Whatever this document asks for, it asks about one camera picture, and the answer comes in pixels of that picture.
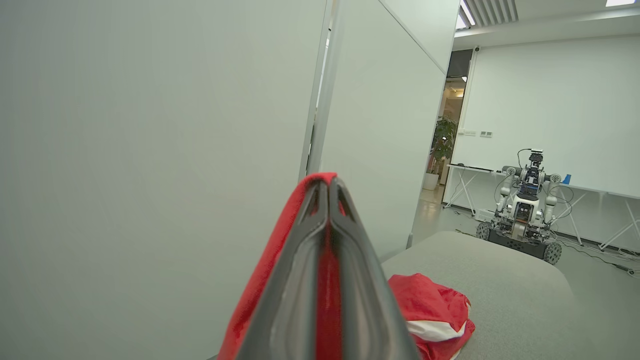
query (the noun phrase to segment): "mobile robot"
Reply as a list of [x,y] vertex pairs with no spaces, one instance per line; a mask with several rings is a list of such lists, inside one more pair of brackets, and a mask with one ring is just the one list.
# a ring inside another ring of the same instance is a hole
[[[512,249],[524,252],[556,264],[562,254],[562,247],[549,239],[550,226],[557,198],[554,195],[560,183],[560,175],[545,175],[542,164],[542,150],[532,149],[531,164],[520,167],[503,167],[507,177],[504,180],[491,222],[478,225],[476,236]],[[545,181],[549,182],[544,209],[540,209],[538,194]],[[511,198],[511,187],[516,184],[518,191]]]

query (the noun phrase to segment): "red and white fabric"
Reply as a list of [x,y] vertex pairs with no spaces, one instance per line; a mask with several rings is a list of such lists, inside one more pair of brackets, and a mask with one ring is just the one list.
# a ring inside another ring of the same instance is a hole
[[389,286],[424,360],[453,360],[476,325],[466,296],[422,274],[393,275]]
[[[271,271],[293,226],[305,192],[312,181],[330,184],[335,173],[307,176],[291,193],[276,223],[262,257],[231,316],[218,354],[219,360],[233,360],[242,345],[251,317],[258,304]],[[329,234],[325,239],[330,241]],[[316,359],[342,358],[342,327],[340,324],[340,269],[332,251],[320,255],[318,270]],[[407,319],[409,332],[427,360],[455,359],[457,352],[471,336],[475,325],[468,320],[468,300],[455,290],[435,284],[429,278],[395,275],[389,285],[400,310]]]

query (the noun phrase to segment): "white table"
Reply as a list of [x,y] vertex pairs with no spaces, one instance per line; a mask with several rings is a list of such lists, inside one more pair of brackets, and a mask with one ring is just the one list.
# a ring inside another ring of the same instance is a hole
[[[460,177],[460,184],[462,184],[462,189],[458,190],[456,193],[453,194],[453,196],[449,199],[449,201],[447,202],[447,204],[444,206],[444,208],[450,208],[453,205],[453,202],[460,197],[460,195],[462,195],[462,193],[464,193],[467,197],[467,200],[469,202],[469,206],[471,209],[471,214],[472,215],[476,215],[476,205],[474,204],[474,200],[473,200],[473,196],[470,193],[470,190],[468,189],[468,185],[476,178],[476,176],[478,174],[493,174],[494,176],[506,176],[506,173],[504,172],[496,172],[496,171],[491,171],[491,170],[481,170],[478,168],[470,168],[470,167],[464,167],[464,166],[459,166],[459,165],[453,165],[453,164],[449,164],[447,165],[448,167],[451,168],[457,168],[457,169],[461,169],[461,172],[458,172],[458,176]],[[474,175],[467,181],[465,182],[463,175],[466,171],[472,171],[474,172]],[[640,218],[636,218],[635,215],[633,214],[633,211],[631,210],[631,207],[629,206],[628,200],[627,199],[640,199],[640,197],[635,197],[635,196],[631,196],[631,195],[625,195],[625,194],[620,194],[620,193],[614,193],[614,192],[607,192],[607,191],[603,191],[603,190],[597,190],[597,189],[592,189],[592,188],[585,188],[582,186],[575,186],[572,184],[563,184],[560,183],[560,186],[566,186],[568,188],[572,188],[572,189],[578,189],[578,190],[585,190],[586,192],[583,193],[582,195],[580,195],[580,197],[578,197],[578,199],[575,199],[573,201],[571,201],[571,204],[569,205],[568,203],[565,203],[564,206],[566,207],[564,209],[564,211],[562,211],[562,213],[560,213],[560,215],[558,215],[556,217],[556,219],[554,219],[550,225],[553,225],[555,222],[557,222],[560,218],[563,217],[568,217],[569,220],[571,220],[571,224],[573,226],[573,231],[575,232],[575,237],[578,240],[578,242],[580,243],[580,245],[582,245],[582,238],[580,237],[580,232],[578,231],[578,227],[575,225],[575,221],[573,219],[573,215],[571,214],[571,209],[576,206],[578,204],[578,202],[580,202],[588,193],[599,193],[600,195],[615,195],[618,197],[624,197],[625,199],[625,204],[627,205],[627,211],[629,213],[629,217],[631,218],[631,222],[629,222],[626,226],[622,227],[620,230],[616,231],[607,241],[601,243],[600,245],[598,245],[598,247],[600,248],[600,250],[604,250],[607,246],[609,246],[611,243],[613,243],[614,241],[616,241],[616,239],[618,239],[622,234],[624,234],[626,231],[628,231],[631,228],[634,228],[636,230],[636,234],[638,236],[638,238],[640,238]],[[558,195],[562,198],[562,199],[566,199],[566,197],[564,196],[564,193],[562,191],[562,188],[558,188]],[[517,191],[515,192],[511,192],[511,195],[509,195],[507,201],[511,200],[513,198],[513,196],[517,193]]]
[[[444,208],[450,208],[451,205],[453,204],[453,202],[460,196],[462,195],[462,192],[465,192],[465,195],[467,196],[467,200],[469,201],[469,206],[471,208],[471,215],[475,216],[476,215],[476,205],[474,204],[474,200],[471,197],[471,194],[469,193],[469,191],[467,190],[467,185],[469,185],[478,174],[494,174],[494,175],[502,175],[505,176],[504,173],[502,172],[495,172],[492,170],[481,170],[479,168],[472,168],[472,167],[462,167],[460,165],[453,165],[453,164],[448,164],[448,167],[452,167],[452,168],[458,168],[458,169],[462,169],[462,172],[460,172],[458,175],[460,176],[460,183],[462,184],[462,189],[460,189],[458,192],[456,192],[455,194],[453,194],[453,196],[449,199],[449,202],[444,206]],[[475,172],[474,175],[471,177],[471,179],[469,179],[469,181],[467,181],[465,183],[464,178],[462,178],[462,176],[465,174],[465,171],[473,171]]]
[[625,198],[625,205],[627,205],[627,210],[629,211],[629,216],[631,216],[631,223],[629,223],[627,226],[623,227],[622,229],[618,230],[618,232],[613,234],[613,236],[611,236],[607,241],[605,241],[605,242],[601,243],[600,245],[598,245],[598,247],[602,251],[604,251],[604,249],[607,246],[609,246],[612,242],[616,241],[616,239],[619,238],[620,235],[624,234],[625,231],[631,229],[631,227],[635,227],[636,234],[637,234],[638,238],[640,238],[640,229],[638,228],[638,223],[640,222],[640,218],[636,219],[636,217],[634,216],[634,212],[631,211],[631,206],[629,206],[629,201],[627,200],[627,199],[640,199],[640,197],[631,196],[631,195],[625,195],[625,194],[621,194],[621,193],[613,193],[613,192],[608,192],[608,194],[609,195],[620,196],[620,197],[624,197]]

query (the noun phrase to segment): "white wall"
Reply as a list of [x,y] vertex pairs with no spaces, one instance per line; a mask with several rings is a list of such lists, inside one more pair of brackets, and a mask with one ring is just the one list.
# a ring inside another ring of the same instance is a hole
[[324,7],[2,5],[0,358],[217,353],[298,180]]
[[443,70],[449,68],[459,1],[380,0]]
[[493,138],[459,136],[452,163],[502,168],[539,148],[571,184],[640,196],[639,58],[640,37],[480,50],[461,126]]
[[345,3],[321,170],[345,180],[385,259],[412,230],[445,74],[382,4]]

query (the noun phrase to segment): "gray cushion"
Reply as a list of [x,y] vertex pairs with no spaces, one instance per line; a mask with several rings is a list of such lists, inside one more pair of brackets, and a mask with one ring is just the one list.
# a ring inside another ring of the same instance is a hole
[[458,360],[595,358],[569,284],[540,259],[447,231],[382,267],[387,278],[421,273],[469,298],[476,331]]

